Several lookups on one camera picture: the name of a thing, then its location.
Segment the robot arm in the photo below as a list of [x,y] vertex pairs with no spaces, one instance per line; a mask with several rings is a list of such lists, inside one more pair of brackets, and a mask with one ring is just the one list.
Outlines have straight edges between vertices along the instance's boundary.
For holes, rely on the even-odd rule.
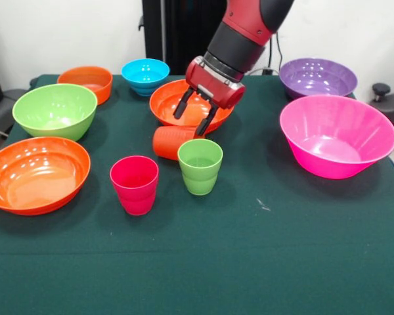
[[190,85],[174,111],[179,119],[193,92],[211,104],[208,116],[196,130],[203,135],[221,108],[232,108],[243,97],[244,74],[251,70],[271,35],[277,32],[294,0],[228,0],[226,13],[204,56],[196,57],[186,71]]

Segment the green bowl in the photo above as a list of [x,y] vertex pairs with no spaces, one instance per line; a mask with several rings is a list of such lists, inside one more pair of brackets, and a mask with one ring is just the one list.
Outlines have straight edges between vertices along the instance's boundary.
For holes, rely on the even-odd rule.
[[79,140],[90,127],[98,100],[89,89],[74,84],[52,84],[18,99],[13,118],[33,137]]

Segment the white wall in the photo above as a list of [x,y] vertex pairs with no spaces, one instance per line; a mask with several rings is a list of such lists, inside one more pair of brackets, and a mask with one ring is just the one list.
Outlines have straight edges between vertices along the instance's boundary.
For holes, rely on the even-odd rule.
[[[118,74],[145,56],[141,15],[141,0],[0,0],[3,88],[82,64]],[[376,81],[394,90],[394,0],[295,0],[279,34],[284,61],[317,56],[353,69],[361,100],[372,97]],[[264,55],[257,66],[266,64]]]
[[0,83],[97,65],[114,74],[142,58],[141,0],[0,0]]
[[[279,40],[284,62],[319,57],[351,68],[363,101],[372,98],[377,81],[394,91],[394,0],[295,0]],[[273,55],[278,69],[277,50]],[[256,67],[265,66],[267,57],[268,48]]]

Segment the bowl rim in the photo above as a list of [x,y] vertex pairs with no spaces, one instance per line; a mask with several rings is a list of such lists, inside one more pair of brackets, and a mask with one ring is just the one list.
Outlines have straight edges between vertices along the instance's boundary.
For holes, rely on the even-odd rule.
[[[154,103],[154,101],[153,101],[154,95],[155,95],[159,90],[163,89],[166,85],[178,84],[178,83],[180,83],[180,82],[185,82],[185,83],[186,83],[186,79],[178,79],[178,80],[170,81],[170,82],[167,82],[167,83],[161,85],[160,87],[158,87],[158,88],[152,93],[152,95],[150,96],[150,99],[149,99],[150,111],[151,111],[152,114],[156,117],[156,119],[159,120],[160,122],[162,122],[163,125],[165,125],[165,126],[197,127],[198,125],[177,125],[177,124],[172,124],[172,123],[166,121],[165,119],[163,119],[162,117],[160,117],[159,115],[157,115],[156,112],[155,112],[155,111],[156,111],[156,108],[153,109],[152,104]],[[214,126],[214,125],[217,124],[217,123],[222,123],[222,122],[224,122],[226,119],[228,119],[228,117],[232,114],[232,112],[234,111],[234,109],[235,109],[235,106],[234,106],[233,108],[225,108],[224,111],[227,111],[227,115],[226,115],[224,118],[219,119],[219,120],[216,121],[216,122],[214,122],[214,120],[212,120],[211,123],[210,123],[210,125],[209,125],[209,127],[208,127],[208,130],[209,130],[210,126]]]
[[79,67],[70,68],[70,69],[66,70],[65,72],[61,73],[61,74],[58,76],[58,78],[57,78],[57,84],[75,84],[75,83],[69,83],[69,82],[67,82],[67,83],[65,83],[65,82],[60,82],[60,78],[61,78],[63,75],[69,74],[69,73],[72,72],[72,71],[80,70],[80,69],[87,69],[87,68],[89,68],[89,69],[91,69],[91,68],[98,69],[98,70],[100,70],[100,71],[102,71],[102,72],[105,72],[106,74],[109,74],[109,75],[110,75],[110,80],[109,80],[109,82],[108,82],[107,84],[105,84],[105,86],[101,87],[100,89],[97,89],[96,92],[99,93],[99,92],[101,92],[101,91],[107,89],[107,88],[112,84],[112,80],[113,80],[113,75],[112,75],[112,73],[111,73],[109,70],[107,70],[107,69],[105,69],[105,68],[103,68],[103,67],[100,67],[100,66],[79,66]]
[[[292,139],[291,137],[289,137],[288,133],[284,130],[283,128],[283,115],[284,112],[288,111],[289,108],[291,108],[292,106],[295,106],[295,103],[301,102],[301,100],[305,99],[305,98],[336,98],[336,99],[340,99],[340,100],[344,100],[344,101],[348,101],[351,103],[356,103],[360,106],[366,107],[368,108],[368,110],[371,110],[373,112],[376,112],[379,116],[381,116],[385,123],[387,124],[387,126],[392,130],[393,132],[393,144],[391,145],[391,148],[387,151],[387,153],[385,154],[381,154],[379,157],[376,157],[374,159],[369,159],[369,160],[365,160],[365,161],[337,161],[334,159],[325,159],[322,156],[318,156],[304,148],[302,148],[294,139]],[[334,162],[334,163],[340,163],[340,164],[352,164],[352,165],[363,165],[363,164],[368,164],[368,163],[375,163],[385,157],[387,157],[393,150],[394,150],[394,126],[393,124],[390,122],[390,120],[383,114],[381,113],[379,110],[377,110],[375,107],[372,107],[371,105],[361,102],[360,100],[355,100],[354,98],[348,98],[346,96],[340,96],[340,95],[309,95],[309,96],[304,96],[301,98],[297,98],[296,100],[291,101],[289,104],[287,104],[281,111],[280,113],[280,117],[279,117],[279,124],[280,124],[280,128],[282,129],[282,132],[284,133],[286,139],[288,141],[290,141],[293,145],[295,145],[297,148],[299,148],[300,150],[304,151],[305,153],[308,153],[309,155],[315,156],[316,158],[319,159],[323,159],[324,161],[330,161],[330,162]]]
[[[18,106],[18,104],[25,99],[26,97],[28,97],[30,94],[34,93],[35,91],[39,91],[41,89],[51,89],[57,86],[72,86],[72,87],[76,87],[77,89],[83,89],[86,90],[88,93],[91,93],[93,95],[93,97],[95,98],[95,105],[93,106],[92,110],[90,113],[88,113],[83,119],[69,125],[69,126],[64,126],[64,127],[57,127],[57,128],[37,128],[37,127],[32,127],[29,126],[28,124],[22,123],[15,115],[14,111],[16,109],[16,107]],[[83,123],[85,120],[88,120],[97,110],[98,107],[98,97],[96,96],[96,94],[91,91],[90,89],[88,89],[87,87],[82,87],[81,85],[76,85],[76,84],[72,84],[72,83],[55,83],[55,84],[50,84],[50,85],[44,85],[43,87],[38,87],[36,89],[33,89],[29,92],[27,92],[26,94],[23,94],[15,103],[12,109],[12,116],[15,120],[15,122],[17,122],[19,125],[25,127],[25,128],[29,128],[31,130],[35,130],[35,131],[57,131],[57,130],[63,130],[66,128],[70,128],[76,125],[79,125],[80,123]]]
[[38,141],[38,140],[58,140],[58,141],[66,141],[66,142],[70,142],[71,144],[73,144],[74,146],[77,146],[87,157],[87,164],[86,164],[86,172],[83,175],[82,180],[79,182],[78,185],[76,185],[76,187],[66,196],[64,196],[63,198],[60,198],[59,200],[55,200],[49,203],[46,203],[44,205],[40,205],[37,207],[32,207],[32,208],[14,208],[14,207],[3,207],[0,205],[0,209],[2,210],[6,210],[8,212],[12,212],[12,213],[19,213],[21,215],[24,214],[25,211],[37,211],[40,210],[44,207],[50,207],[52,205],[57,204],[58,202],[60,202],[61,200],[63,200],[64,198],[67,198],[68,196],[70,196],[71,194],[73,194],[74,192],[78,191],[84,184],[85,181],[87,179],[87,177],[89,176],[89,173],[91,172],[91,156],[89,155],[88,151],[79,143],[77,143],[76,141],[67,139],[67,138],[63,138],[61,136],[36,136],[33,138],[28,138],[28,139],[24,139],[21,141],[16,141],[12,144],[9,144],[8,146],[2,148],[0,150],[0,154],[3,154],[3,152],[7,151],[7,150],[11,150],[12,148],[14,148],[15,146],[21,146],[22,144],[26,143],[26,142],[32,142],[32,141]]
[[[162,78],[161,78],[161,79],[157,79],[157,80],[152,80],[152,81],[146,81],[146,82],[135,81],[135,80],[131,80],[131,79],[127,78],[127,77],[124,75],[124,73],[123,73],[124,69],[125,69],[126,67],[128,67],[129,65],[131,65],[132,63],[138,62],[138,61],[140,61],[140,60],[152,60],[152,61],[157,61],[157,62],[159,62],[159,63],[164,67],[164,70],[165,70],[164,73],[163,73]],[[121,76],[122,76],[125,80],[127,80],[128,82],[138,83],[138,84],[140,84],[140,83],[147,84],[147,83],[156,83],[156,82],[159,82],[159,81],[165,79],[165,78],[169,75],[170,71],[171,71],[171,68],[169,67],[169,65],[168,65],[166,62],[162,61],[162,60],[154,59],[154,58],[138,58],[138,59],[134,59],[134,60],[132,60],[132,61],[129,61],[128,63],[124,64],[124,66],[122,66],[122,68],[121,68]]]
[[337,65],[337,66],[340,66],[340,67],[342,67],[342,68],[345,68],[345,69],[346,69],[348,72],[350,72],[350,73],[353,75],[353,77],[355,78],[355,84],[353,85],[353,88],[352,88],[352,89],[349,88],[349,89],[347,90],[347,93],[345,93],[345,94],[316,94],[316,95],[347,96],[347,95],[350,95],[351,93],[353,93],[353,91],[357,88],[357,86],[358,86],[358,84],[359,84],[359,81],[358,81],[357,76],[356,76],[356,74],[354,73],[354,71],[351,70],[350,68],[348,68],[347,66],[345,66],[344,64],[341,64],[341,63],[336,62],[336,61],[331,60],[331,59],[325,59],[325,58],[317,58],[317,57],[297,58],[297,59],[289,60],[288,62],[286,62],[285,64],[283,64],[283,66],[282,66],[281,69],[279,70],[279,75],[278,75],[278,76],[279,76],[279,78],[280,78],[282,84],[283,84],[287,89],[289,89],[289,90],[291,90],[291,91],[293,91],[293,92],[295,92],[295,93],[297,93],[297,94],[299,94],[299,95],[302,95],[302,96],[312,96],[312,95],[303,94],[301,91],[295,90],[295,89],[291,88],[289,85],[287,85],[286,82],[285,82],[285,80],[284,80],[283,71],[284,71],[284,69],[286,69],[286,67],[288,67],[291,63],[293,63],[293,62],[298,62],[298,61],[302,61],[302,60],[318,60],[318,61],[332,62],[333,64],[335,64],[335,65]]

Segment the orange cup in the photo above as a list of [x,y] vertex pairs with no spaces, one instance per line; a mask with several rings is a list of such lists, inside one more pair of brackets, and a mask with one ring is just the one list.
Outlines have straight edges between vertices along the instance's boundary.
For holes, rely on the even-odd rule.
[[101,105],[110,98],[112,74],[101,67],[78,67],[62,73],[58,77],[57,83],[83,85],[95,93],[98,98],[98,105]]
[[186,141],[194,138],[195,127],[163,126],[156,129],[153,135],[153,151],[157,156],[178,161],[178,149]]

